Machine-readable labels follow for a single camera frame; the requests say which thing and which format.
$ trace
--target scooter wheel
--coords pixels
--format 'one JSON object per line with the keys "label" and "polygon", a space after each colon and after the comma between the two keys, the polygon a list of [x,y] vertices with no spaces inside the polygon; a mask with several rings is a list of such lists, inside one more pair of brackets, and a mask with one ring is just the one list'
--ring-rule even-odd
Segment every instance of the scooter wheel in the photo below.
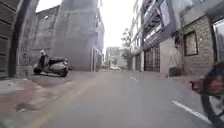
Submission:
{"label": "scooter wheel", "polygon": [[35,75],[40,75],[41,70],[40,69],[34,69],[33,72],[34,72]]}
{"label": "scooter wheel", "polygon": [[61,77],[66,77],[68,75],[68,70],[63,69],[63,71],[59,74]]}

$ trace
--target alley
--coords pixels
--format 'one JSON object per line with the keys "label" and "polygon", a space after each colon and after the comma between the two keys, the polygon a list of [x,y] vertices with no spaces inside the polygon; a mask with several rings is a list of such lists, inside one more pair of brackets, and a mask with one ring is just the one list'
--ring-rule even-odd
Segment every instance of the alley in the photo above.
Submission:
{"label": "alley", "polygon": [[210,128],[203,118],[199,96],[190,91],[187,83],[156,73],[114,71],[101,72],[80,86],[43,110],[30,125],[33,128]]}

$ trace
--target balcony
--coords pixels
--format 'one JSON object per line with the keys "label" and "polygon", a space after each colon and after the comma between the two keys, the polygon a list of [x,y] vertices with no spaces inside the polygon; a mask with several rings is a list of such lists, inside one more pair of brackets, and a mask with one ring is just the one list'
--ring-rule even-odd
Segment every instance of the balcony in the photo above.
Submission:
{"label": "balcony", "polygon": [[152,31],[157,29],[157,26],[161,26],[162,20],[161,16],[158,13],[154,13],[153,16],[148,20],[144,25],[143,37],[149,35]]}
{"label": "balcony", "polygon": [[151,45],[158,43],[158,36],[160,34],[161,26],[156,27],[157,30],[154,31],[154,33],[150,33],[143,41],[143,49],[149,48]]}
{"label": "balcony", "polygon": [[152,22],[158,15],[160,15],[160,11],[157,7],[158,3],[156,3],[152,8],[145,13],[143,25],[146,25]]}
{"label": "balcony", "polygon": [[144,14],[144,19],[149,15],[151,10],[155,7],[154,5],[156,4],[156,0],[148,0],[145,3],[145,6],[143,6],[143,14]]}

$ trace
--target door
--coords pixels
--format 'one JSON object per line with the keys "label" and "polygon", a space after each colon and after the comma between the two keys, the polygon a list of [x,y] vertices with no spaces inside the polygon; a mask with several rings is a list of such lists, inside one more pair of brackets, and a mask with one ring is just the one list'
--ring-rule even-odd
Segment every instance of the door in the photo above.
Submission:
{"label": "door", "polygon": [[155,45],[145,51],[145,71],[160,71],[160,49]]}
{"label": "door", "polygon": [[135,69],[138,71],[141,71],[141,56],[140,56],[140,54],[136,55]]}
{"label": "door", "polygon": [[9,46],[19,0],[0,0],[0,77],[8,76]]}
{"label": "door", "polygon": [[213,25],[216,46],[217,46],[217,58],[218,61],[224,61],[224,20],[218,21]]}

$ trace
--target sky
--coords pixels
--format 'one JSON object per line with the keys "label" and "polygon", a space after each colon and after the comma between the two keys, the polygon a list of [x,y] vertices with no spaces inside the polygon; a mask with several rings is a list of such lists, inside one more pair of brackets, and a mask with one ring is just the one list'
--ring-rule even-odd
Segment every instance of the sky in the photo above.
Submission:
{"label": "sky", "polygon": [[[37,12],[59,5],[62,0],[40,0]],[[122,33],[130,28],[135,0],[103,0],[101,10],[105,26],[105,48],[121,46]]]}

